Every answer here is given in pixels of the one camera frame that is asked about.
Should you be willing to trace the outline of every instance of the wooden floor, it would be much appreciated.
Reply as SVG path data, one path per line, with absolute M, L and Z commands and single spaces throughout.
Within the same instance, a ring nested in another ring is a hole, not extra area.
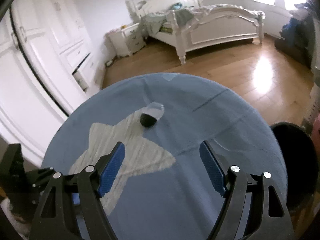
M 313 86 L 311 71 L 275 49 L 273 38 L 263 44 L 232 42 L 187 53 L 181 65 L 175 48 L 150 40 L 132 57 L 117 60 L 106 71 L 103 88 L 120 80 L 157 72 L 187 73 L 216 81 L 243 97 L 268 124 L 300 125 Z

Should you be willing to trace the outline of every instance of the blue pillow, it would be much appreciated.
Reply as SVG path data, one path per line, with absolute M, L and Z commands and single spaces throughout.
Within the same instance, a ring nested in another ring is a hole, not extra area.
M 182 7 L 182 3 L 177 2 L 177 3 L 173 4 L 173 5 L 171 5 L 169 10 L 179 10 L 179 9 L 181 9 L 181 7 Z

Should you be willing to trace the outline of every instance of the nightstand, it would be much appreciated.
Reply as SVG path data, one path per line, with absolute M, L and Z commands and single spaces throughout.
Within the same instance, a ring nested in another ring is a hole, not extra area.
M 145 46 L 140 23 L 112 32 L 109 34 L 109 37 L 118 57 L 132 56 L 133 53 Z

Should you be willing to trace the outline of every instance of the bed post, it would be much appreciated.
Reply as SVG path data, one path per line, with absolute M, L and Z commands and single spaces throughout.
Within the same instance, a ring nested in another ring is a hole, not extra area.
M 262 39 L 264 37 L 264 32 L 263 32 L 263 14 L 259 14 L 258 17 L 258 23 L 259 23 L 259 39 L 260 39 L 260 44 L 262 44 Z
M 178 26 L 178 22 L 177 22 L 174 10 L 172 10 L 170 12 L 169 20 L 172 23 L 173 34 L 176 37 L 177 55 L 178 55 L 178 57 L 180 59 L 181 64 L 185 65 L 185 63 L 186 63 L 186 51 L 185 51 L 184 46 L 183 46 L 182 33 L 181 33 L 181 29 Z

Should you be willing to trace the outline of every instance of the white wardrobe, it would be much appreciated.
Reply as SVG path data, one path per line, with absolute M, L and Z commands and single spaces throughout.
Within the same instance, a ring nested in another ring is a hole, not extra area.
M 14 0 L 0 22 L 0 135 L 40 166 L 103 70 L 72 0 Z

